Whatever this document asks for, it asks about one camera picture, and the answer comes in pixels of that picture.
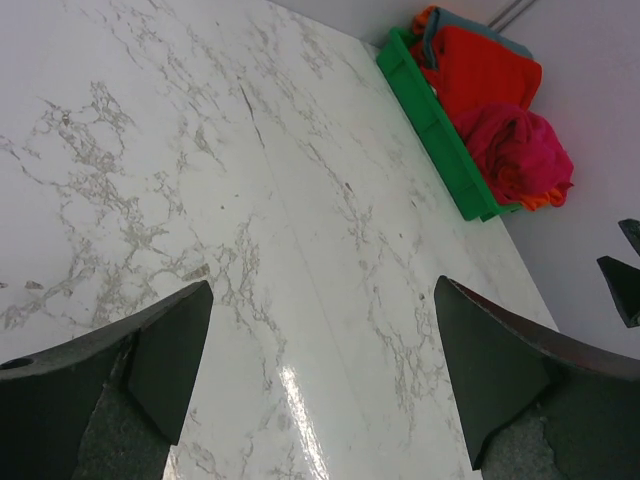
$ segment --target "white wall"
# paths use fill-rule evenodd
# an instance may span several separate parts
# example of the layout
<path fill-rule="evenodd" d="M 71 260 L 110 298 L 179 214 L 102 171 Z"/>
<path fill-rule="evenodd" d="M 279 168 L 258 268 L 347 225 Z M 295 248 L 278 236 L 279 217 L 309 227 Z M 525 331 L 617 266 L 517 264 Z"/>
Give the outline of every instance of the white wall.
<path fill-rule="evenodd" d="M 389 28 L 404 26 L 430 2 L 425 0 L 271 0 L 294 12 L 381 46 Z M 486 23 L 512 0 L 440 0 L 439 6 Z"/>
<path fill-rule="evenodd" d="M 596 259 L 640 267 L 617 226 L 640 219 L 640 2 L 539 0 L 503 33 L 532 51 L 546 117 L 576 170 L 567 204 L 504 218 L 561 331 L 640 358 Z"/>

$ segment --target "marble countertop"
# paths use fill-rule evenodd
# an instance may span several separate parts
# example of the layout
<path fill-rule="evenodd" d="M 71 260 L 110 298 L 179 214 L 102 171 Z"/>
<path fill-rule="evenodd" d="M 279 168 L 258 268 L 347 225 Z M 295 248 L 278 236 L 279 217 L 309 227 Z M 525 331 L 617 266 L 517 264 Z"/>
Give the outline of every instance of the marble countertop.
<path fill-rule="evenodd" d="M 0 362 L 207 279 L 166 480 L 480 478 L 435 281 L 553 321 L 357 40 L 263 0 L 3 10 Z"/>

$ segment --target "green basket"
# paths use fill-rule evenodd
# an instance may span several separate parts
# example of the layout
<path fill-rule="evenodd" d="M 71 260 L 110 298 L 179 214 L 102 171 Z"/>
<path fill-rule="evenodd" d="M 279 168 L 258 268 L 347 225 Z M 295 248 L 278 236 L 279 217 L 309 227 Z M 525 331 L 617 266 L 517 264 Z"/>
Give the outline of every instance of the green basket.
<path fill-rule="evenodd" d="M 400 105 L 429 152 L 465 220 L 485 222 L 496 215 L 514 212 L 519 203 L 499 205 L 427 80 L 409 53 L 419 40 L 401 28 L 392 28 L 389 43 L 377 62 Z"/>

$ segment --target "fabric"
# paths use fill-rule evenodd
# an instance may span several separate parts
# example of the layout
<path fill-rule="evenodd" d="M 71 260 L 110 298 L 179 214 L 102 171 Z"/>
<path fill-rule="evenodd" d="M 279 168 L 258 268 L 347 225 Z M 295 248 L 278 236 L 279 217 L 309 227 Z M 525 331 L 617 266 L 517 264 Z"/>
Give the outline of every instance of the fabric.
<path fill-rule="evenodd" d="M 424 31 L 429 20 L 429 15 L 431 15 L 431 12 L 433 12 L 436 8 L 438 7 L 432 5 L 425 8 L 421 13 L 413 17 L 413 22 L 411 22 L 411 31 L 416 35 L 424 35 Z"/>
<path fill-rule="evenodd" d="M 564 204 L 573 163 L 544 118 L 491 103 L 459 115 L 453 125 L 499 204 Z"/>
<path fill-rule="evenodd" d="M 420 15 L 416 15 L 414 17 L 413 23 L 414 33 L 418 35 L 424 34 L 423 46 L 425 58 L 427 60 L 427 68 L 438 69 L 438 66 L 440 64 L 438 63 L 432 41 L 440 32 L 440 30 L 450 26 L 459 27 L 467 30 L 468 32 L 482 35 L 489 40 L 493 40 L 494 42 L 499 43 L 500 45 L 511 50 L 517 55 L 533 59 L 533 55 L 531 55 L 531 52 L 527 49 L 527 47 L 504 38 L 502 35 L 494 32 L 486 25 L 482 25 L 480 23 L 467 20 L 466 18 L 459 17 L 458 15 L 455 15 L 454 13 L 451 13 L 444 8 L 429 7 Z"/>
<path fill-rule="evenodd" d="M 489 103 L 529 108 L 542 67 L 485 37 L 446 27 L 433 39 L 439 70 L 422 68 L 449 118 Z"/>

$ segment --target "towel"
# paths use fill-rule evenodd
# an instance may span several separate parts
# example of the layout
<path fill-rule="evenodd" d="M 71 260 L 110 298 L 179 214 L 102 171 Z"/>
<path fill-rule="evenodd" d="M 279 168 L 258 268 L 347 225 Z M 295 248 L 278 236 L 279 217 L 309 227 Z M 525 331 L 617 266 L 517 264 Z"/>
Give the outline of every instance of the towel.
<path fill-rule="evenodd" d="M 433 39 L 439 70 L 422 68 L 449 118 L 501 102 L 529 108 L 542 67 L 485 37 L 445 27 Z"/>
<path fill-rule="evenodd" d="M 527 47 L 504 38 L 502 35 L 494 32 L 486 25 L 482 25 L 480 23 L 467 20 L 466 18 L 459 17 L 458 15 L 455 15 L 448 10 L 445 10 L 444 8 L 428 7 L 421 14 L 414 17 L 413 23 L 414 33 L 421 34 L 421 32 L 424 32 L 423 47 L 428 68 L 438 69 L 439 65 L 431 42 L 438 34 L 438 32 L 440 32 L 440 30 L 450 26 L 460 27 L 469 32 L 482 35 L 489 40 L 493 40 L 494 42 L 499 43 L 500 45 L 511 50 L 517 55 L 533 59 L 533 55 L 531 55 L 531 52 L 527 49 Z"/>
<path fill-rule="evenodd" d="M 573 163 L 544 118 L 491 103 L 457 116 L 453 125 L 499 204 L 535 209 L 540 205 L 532 197 L 545 194 L 552 205 L 564 204 Z"/>

